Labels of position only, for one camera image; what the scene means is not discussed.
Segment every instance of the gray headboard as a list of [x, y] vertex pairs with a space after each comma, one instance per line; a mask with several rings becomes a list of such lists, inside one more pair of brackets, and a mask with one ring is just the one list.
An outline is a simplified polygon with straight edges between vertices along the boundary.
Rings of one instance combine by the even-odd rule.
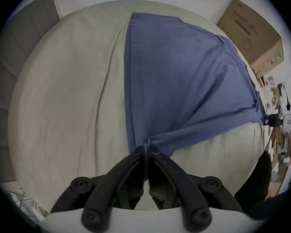
[[6, 22], [0, 33], [0, 182], [15, 180], [7, 119], [17, 77], [35, 45], [57, 22], [54, 0], [35, 0]]

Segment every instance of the black clamp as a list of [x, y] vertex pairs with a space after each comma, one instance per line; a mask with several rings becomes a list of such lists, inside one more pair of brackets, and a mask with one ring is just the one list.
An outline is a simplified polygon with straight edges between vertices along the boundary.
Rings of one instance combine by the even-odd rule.
[[[109, 227], [112, 207], [133, 210], [143, 195], [145, 150], [136, 151], [106, 175], [74, 179], [51, 213], [84, 208], [81, 222], [91, 232]], [[184, 227], [190, 232], [206, 229], [212, 220], [209, 207], [242, 211], [216, 177], [186, 174], [174, 161], [149, 147], [149, 193], [159, 209], [182, 208]]]

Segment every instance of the mattress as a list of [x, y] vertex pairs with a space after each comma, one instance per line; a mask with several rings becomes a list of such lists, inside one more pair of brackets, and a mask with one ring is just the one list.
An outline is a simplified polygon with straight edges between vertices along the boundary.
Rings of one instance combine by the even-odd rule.
[[[147, 1], [90, 6], [66, 15], [49, 30], [19, 74], [8, 117], [16, 179], [48, 212], [74, 178], [106, 174], [129, 153], [124, 47], [132, 12], [179, 17], [226, 37], [199, 15]], [[259, 90], [254, 73], [248, 72]], [[248, 123], [177, 150], [171, 159], [189, 174], [220, 178], [235, 194], [264, 149], [265, 129]], [[150, 202], [145, 190], [136, 209], [156, 209]]]

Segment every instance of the screw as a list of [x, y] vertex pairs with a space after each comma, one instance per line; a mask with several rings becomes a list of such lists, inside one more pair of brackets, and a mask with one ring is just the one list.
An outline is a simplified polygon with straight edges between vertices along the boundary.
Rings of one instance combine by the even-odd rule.
[[76, 184], [76, 187], [80, 187], [80, 186], [86, 186], [87, 182], [86, 181], [78, 181]]
[[86, 211], [86, 218], [87, 218], [88, 223], [91, 223], [91, 224], [101, 224], [102, 222], [102, 217], [100, 213], [95, 210]]
[[205, 226], [210, 224], [211, 217], [209, 216], [209, 212], [207, 208], [199, 208], [192, 213], [191, 221], [200, 226]]
[[215, 180], [208, 180], [206, 181], [207, 188], [216, 188], [218, 186], [218, 182]]

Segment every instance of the blue cloth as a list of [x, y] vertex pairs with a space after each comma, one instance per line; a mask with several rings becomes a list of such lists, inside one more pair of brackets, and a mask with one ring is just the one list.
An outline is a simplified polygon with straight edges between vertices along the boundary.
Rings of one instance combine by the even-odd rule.
[[177, 17], [133, 13], [125, 42], [128, 147], [171, 156], [265, 110], [234, 45]]

